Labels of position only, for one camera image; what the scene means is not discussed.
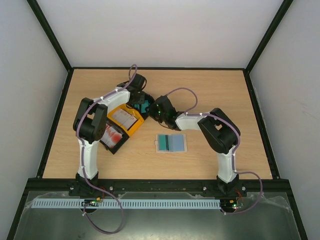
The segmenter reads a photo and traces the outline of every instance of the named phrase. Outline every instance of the purple cable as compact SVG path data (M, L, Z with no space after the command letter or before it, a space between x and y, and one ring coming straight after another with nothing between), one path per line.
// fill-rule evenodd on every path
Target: purple cable
M132 77L130 77L130 73L131 73L131 70L132 70L133 68L135 68L135 69L134 69L134 73L133 73ZM138 70L138 67L137 67L136 64L133 64L133 65L130 67L129 73L128 73L129 81L125 84L125 86L124 86L123 88L120 88L120 89L118 90L118 92L123 91L124 89L126 89L126 88L129 86L129 84L130 84L130 83L133 81L133 79L135 78L136 73L137 73L137 70ZM84 208L83 208L83 214L84 214L84 216L86 216L86 218L89 220L89 222L91 223L91 225L92 225L97 231L99 231L100 233L102 233L102 234L108 234L108 235L118 233L118 232L122 229L122 227L124 226L124 223L125 223L124 208L122 207L121 202L119 201L119 199L117 199L116 196L114 196L113 194L111 194L111 193L108 192L108 191L105 191L105 190L103 190L103 189L101 189L101 188L99 188L99 187L96 187L96 186L92 185L92 184L89 182L89 180L88 180L88 178L87 178L86 170L85 170L85 141L79 136L79 132L80 132L80 127L81 127L82 123L84 122L86 116L87 116L88 113L90 112L90 110L91 110L96 104L98 104L99 102L101 102L104 98L107 98L107 97L109 97L110 95L112 95L112 94L114 94L114 93L116 93L116 92L117 92L116 90L113 90L113 91L107 93L106 95L102 96L101 98L99 98L99 99L98 99L97 101L95 101L93 104L91 104L91 106L88 107L88 109L87 109L87 110L85 111L85 113L83 114L82 118L80 119L79 125L78 125L78 127L77 127L77 129L76 129L76 137L77 137L77 138L81 141L81 143L82 143L81 156L80 156L80 157L81 157L81 166L82 166L82 171L83 171L83 176L84 176L85 182L86 182L90 187L92 187L93 189L99 190L99 191L101 191L101 192L109 195L110 197L112 197L114 200L116 200L116 202L118 203L118 205L119 205L119 207L120 207L120 209L121 209L122 219L121 219L121 223L120 223L119 227L118 227L116 230L114 230L114 231L104 231L104 230L102 230L101 228L99 228L98 226L96 226L96 225L92 222L92 220L89 218L89 216L88 216L87 213L86 213L86 207L87 207L87 206L86 206L86 205L84 206Z
M200 114L199 113L186 113L188 116L194 116L194 117L197 117L199 116ZM238 212L225 212L222 208L221 208L221 211L223 212L223 214L225 215L236 215L236 214L244 214L248 211L250 211L251 209L253 209L257 204L258 202L260 201L261 197L262 197L262 194L263 194L263 184L262 184L262 180L261 178L259 177L258 174L256 174L255 172L253 171L243 171L243 172L238 172L236 171L236 166L235 166L235 152L237 150L237 148L239 147L240 145L240 135L239 133L237 132L237 130L229 123L227 122L226 120L222 119L221 117L218 117L218 116L215 116L215 115L212 115L210 113L203 113L202 114L203 116L209 116L209 117L212 117L214 118L215 120L219 120L220 122L224 123L225 125L227 125L236 135L236 138L237 138L237 143L235 145L235 148L232 150L231 152L231 161L232 161L232 170L236 173L236 174L253 174L255 175L258 179L259 179L259 182L260 182L260 194L259 194L259 197L258 199L255 201L255 203L250 206L249 208L247 208L246 210L243 210L243 211L238 211Z
M168 96L169 94L172 94L173 92L181 90L181 89L184 89L184 90L187 90L187 91L191 92L193 94L193 96L195 97L195 104L192 107L190 107L187 110L185 110L184 113L186 113L187 111L190 111L190 110L194 109L198 104L198 97L197 97L197 95L195 94L194 91L192 91L191 89L186 88L186 87L178 87L178 88L173 89L172 91L168 92L165 96Z

